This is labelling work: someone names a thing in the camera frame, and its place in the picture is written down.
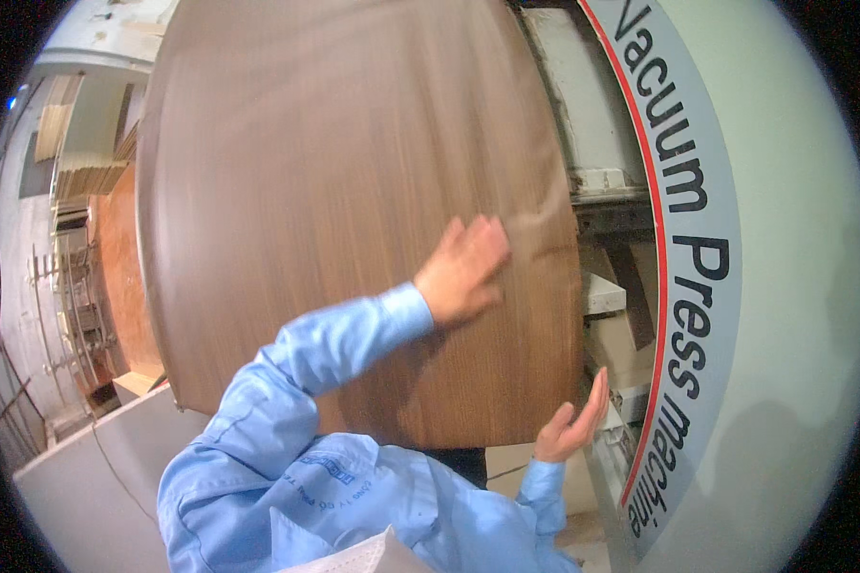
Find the printed logo on shirt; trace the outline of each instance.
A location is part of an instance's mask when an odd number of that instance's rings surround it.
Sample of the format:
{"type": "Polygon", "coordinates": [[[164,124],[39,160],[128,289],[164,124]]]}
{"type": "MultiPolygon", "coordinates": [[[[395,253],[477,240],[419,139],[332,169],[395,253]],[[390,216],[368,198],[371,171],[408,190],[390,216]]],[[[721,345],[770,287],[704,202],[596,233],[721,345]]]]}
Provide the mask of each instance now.
{"type": "Polygon", "coordinates": [[[299,463],[307,464],[307,465],[317,465],[322,466],[327,470],[328,475],[332,476],[334,479],[337,479],[345,486],[350,485],[356,476],[353,476],[346,471],[344,471],[344,467],[337,463],[337,461],[333,460],[330,457],[324,456],[303,456],[297,459],[299,463]]]}

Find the wooden board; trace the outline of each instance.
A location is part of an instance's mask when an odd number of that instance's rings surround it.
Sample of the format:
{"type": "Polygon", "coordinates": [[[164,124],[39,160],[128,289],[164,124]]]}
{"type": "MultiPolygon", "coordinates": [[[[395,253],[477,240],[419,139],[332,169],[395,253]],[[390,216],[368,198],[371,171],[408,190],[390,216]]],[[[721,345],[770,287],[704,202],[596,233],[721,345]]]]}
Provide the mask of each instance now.
{"type": "Polygon", "coordinates": [[[137,396],[143,396],[149,392],[149,387],[156,382],[155,378],[144,376],[139,372],[127,372],[126,374],[115,378],[115,384],[124,386],[130,392],[137,396]]]}
{"type": "Polygon", "coordinates": [[[322,432],[532,441],[578,397],[581,276],[555,121],[510,9],[180,3],[138,138],[138,245],[179,404],[213,413],[304,312],[408,281],[448,219],[500,215],[505,304],[319,399],[322,432]]]}

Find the shirt sleeve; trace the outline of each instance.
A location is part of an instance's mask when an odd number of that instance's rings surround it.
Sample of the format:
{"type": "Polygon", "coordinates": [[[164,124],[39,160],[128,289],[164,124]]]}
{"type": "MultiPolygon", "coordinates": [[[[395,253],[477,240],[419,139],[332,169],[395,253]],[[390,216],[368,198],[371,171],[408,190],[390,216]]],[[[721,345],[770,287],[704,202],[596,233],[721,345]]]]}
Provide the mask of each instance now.
{"type": "Polygon", "coordinates": [[[410,282],[378,297],[303,315],[281,328],[274,344],[236,373],[207,428],[163,473],[157,502],[161,529],[167,516],[181,521],[180,508],[199,498],[278,479],[314,438],[313,397],[432,329],[430,310],[410,282]]]}
{"type": "Polygon", "coordinates": [[[536,514],[536,557],[542,571],[575,571],[580,567],[554,547],[555,536],[567,526],[567,511],[561,490],[566,462],[532,459],[519,487],[516,502],[536,514]]]}

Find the shirt cuff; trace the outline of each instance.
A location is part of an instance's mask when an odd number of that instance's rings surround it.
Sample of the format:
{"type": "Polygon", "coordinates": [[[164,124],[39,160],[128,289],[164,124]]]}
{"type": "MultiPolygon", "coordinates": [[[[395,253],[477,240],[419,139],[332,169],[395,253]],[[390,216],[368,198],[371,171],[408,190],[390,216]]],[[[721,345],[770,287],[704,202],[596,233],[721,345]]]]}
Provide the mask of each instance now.
{"type": "Polygon", "coordinates": [[[378,301],[396,325],[402,341],[420,338],[433,331],[430,308],[413,282],[403,282],[383,292],[378,301]]]}
{"type": "Polygon", "coordinates": [[[547,462],[532,459],[523,477],[519,491],[527,499],[542,499],[550,495],[560,495],[564,486],[564,470],[567,462],[547,462]]]}

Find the finger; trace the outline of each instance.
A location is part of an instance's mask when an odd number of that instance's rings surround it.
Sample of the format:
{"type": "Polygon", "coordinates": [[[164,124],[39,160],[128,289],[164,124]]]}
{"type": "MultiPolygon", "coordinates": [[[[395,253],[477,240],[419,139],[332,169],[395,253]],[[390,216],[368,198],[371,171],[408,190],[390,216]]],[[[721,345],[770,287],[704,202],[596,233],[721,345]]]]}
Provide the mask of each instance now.
{"type": "Polygon", "coordinates": [[[585,442],[595,431],[599,422],[605,418],[608,412],[608,375],[607,370],[602,368],[592,381],[590,397],[586,400],[580,417],[576,419],[569,430],[569,438],[576,442],[585,442]]]}
{"type": "Polygon", "coordinates": [[[455,245],[464,233],[465,224],[462,223],[461,217],[452,217],[446,226],[446,230],[443,231],[443,236],[439,239],[439,244],[436,245],[436,252],[446,250],[455,245]]]}
{"type": "Polygon", "coordinates": [[[470,260],[479,280],[486,281],[510,257],[510,242],[496,217],[471,237],[470,260]]]}
{"type": "Polygon", "coordinates": [[[573,418],[573,404],[564,402],[551,416],[551,420],[542,428],[542,433],[549,436],[558,436],[567,428],[570,419],[573,418]]]}
{"type": "Polygon", "coordinates": [[[608,406],[609,406],[609,397],[611,393],[608,389],[608,369],[603,366],[599,373],[596,374],[596,380],[602,386],[602,408],[600,409],[599,421],[605,418],[605,415],[608,414],[608,406]]]}
{"type": "Polygon", "coordinates": [[[484,229],[490,226],[490,224],[491,223],[487,220],[487,217],[483,214],[475,215],[475,218],[471,220],[471,224],[466,231],[465,238],[469,241],[477,240],[478,236],[481,235],[484,232],[484,229]]]}
{"type": "Polygon", "coordinates": [[[510,257],[510,239],[506,235],[504,222],[500,217],[493,217],[491,224],[484,236],[488,245],[488,252],[495,264],[500,264],[510,257]]]}

